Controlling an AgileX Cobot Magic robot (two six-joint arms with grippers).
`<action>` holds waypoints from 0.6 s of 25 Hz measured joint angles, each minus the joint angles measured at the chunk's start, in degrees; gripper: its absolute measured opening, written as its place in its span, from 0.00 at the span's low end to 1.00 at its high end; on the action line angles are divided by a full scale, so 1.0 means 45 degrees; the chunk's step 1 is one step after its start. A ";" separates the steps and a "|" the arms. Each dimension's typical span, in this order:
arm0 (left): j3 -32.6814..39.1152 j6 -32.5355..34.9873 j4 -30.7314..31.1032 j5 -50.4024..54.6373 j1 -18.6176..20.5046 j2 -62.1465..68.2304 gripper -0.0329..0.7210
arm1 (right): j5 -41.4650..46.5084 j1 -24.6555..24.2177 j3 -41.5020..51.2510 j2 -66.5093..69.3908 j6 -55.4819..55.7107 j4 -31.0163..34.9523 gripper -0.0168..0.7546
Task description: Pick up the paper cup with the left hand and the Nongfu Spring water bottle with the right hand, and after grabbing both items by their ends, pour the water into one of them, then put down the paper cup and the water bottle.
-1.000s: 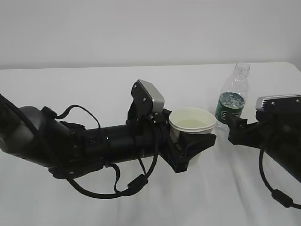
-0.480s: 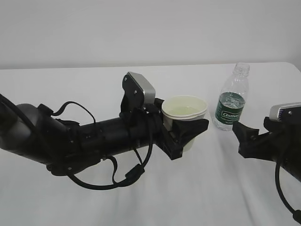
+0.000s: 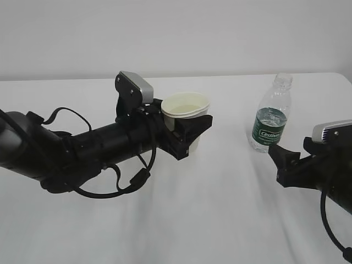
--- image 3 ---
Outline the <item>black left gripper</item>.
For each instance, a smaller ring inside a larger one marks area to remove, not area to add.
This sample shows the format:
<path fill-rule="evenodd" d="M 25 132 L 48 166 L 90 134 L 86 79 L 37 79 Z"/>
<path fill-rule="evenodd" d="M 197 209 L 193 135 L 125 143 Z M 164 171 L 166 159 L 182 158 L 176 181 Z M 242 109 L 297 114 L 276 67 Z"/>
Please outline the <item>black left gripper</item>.
<path fill-rule="evenodd" d="M 176 135 L 164 122 L 162 102 L 163 100 L 154 98 L 152 103 L 143 104 L 134 113 L 146 126 L 146 140 L 152 152 L 156 153 L 159 148 L 180 161 L 189 157 L 189 148 L 197 148 L 199 137 L 212 126 L 213 116 L 206 114 L 195 118 L 176 119 Z"/>

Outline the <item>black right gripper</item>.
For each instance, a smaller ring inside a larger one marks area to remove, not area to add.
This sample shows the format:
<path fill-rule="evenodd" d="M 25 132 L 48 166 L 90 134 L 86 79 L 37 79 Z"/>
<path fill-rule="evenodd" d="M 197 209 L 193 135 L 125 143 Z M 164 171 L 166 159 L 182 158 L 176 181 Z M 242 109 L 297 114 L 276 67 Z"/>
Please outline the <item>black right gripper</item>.
<path fill-rule="evenodd" d="M 302 158 L 300 152 L 271 145 L 268 154 L 277 168 L 277 182 L 281 186 L 322 190 L 330 179 L 332 186 L 351 187 L 351 144 L 318 144 L 304 139 L 309 153 Z"/>

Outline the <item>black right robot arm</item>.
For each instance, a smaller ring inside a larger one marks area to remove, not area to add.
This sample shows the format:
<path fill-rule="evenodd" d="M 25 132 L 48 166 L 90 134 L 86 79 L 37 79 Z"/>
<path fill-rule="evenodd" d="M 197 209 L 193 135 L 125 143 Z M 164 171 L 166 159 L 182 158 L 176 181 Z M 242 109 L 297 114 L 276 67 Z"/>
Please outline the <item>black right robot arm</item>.
<path fill-rule="evenodd" d="M 268 154 L 277 167 L 276 181 L 284 188 L 302 188 L 322 191 L 328 178 L 331 183 L 327 196 L 351 213 L 351 147 L 332 147 L 318 144 L 306 137 L 300 152 L 272 145 Z"/>

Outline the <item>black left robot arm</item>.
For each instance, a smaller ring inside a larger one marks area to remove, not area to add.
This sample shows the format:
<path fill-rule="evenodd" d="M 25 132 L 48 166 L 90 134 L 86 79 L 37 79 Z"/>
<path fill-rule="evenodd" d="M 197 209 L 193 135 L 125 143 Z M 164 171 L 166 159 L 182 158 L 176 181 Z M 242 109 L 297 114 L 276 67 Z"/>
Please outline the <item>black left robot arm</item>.
<path fill-rule="evenodd" d="M 212 116 L 204 114 L 178 119 L 168 129 L 161 103 L 155 99 L 127 111 L 119 101 L 114 123 L 78 135 L 47 129 L 58 111 L 48 119 L 34 112 L 1 112 L 1 167 L 37 180 L 53 194 L 73 191 L 91 199 L 110 199 L 133 193 L 149 179 L 157 150 L 182 160 L 190 155 L 191 144 L 212 126 Z M 142 162 L 128 186 L 105 194 L 82 189 L 106 169 L 120 178 L 118 164 L 145 152 L 151 152 L 150 160 Z"/>

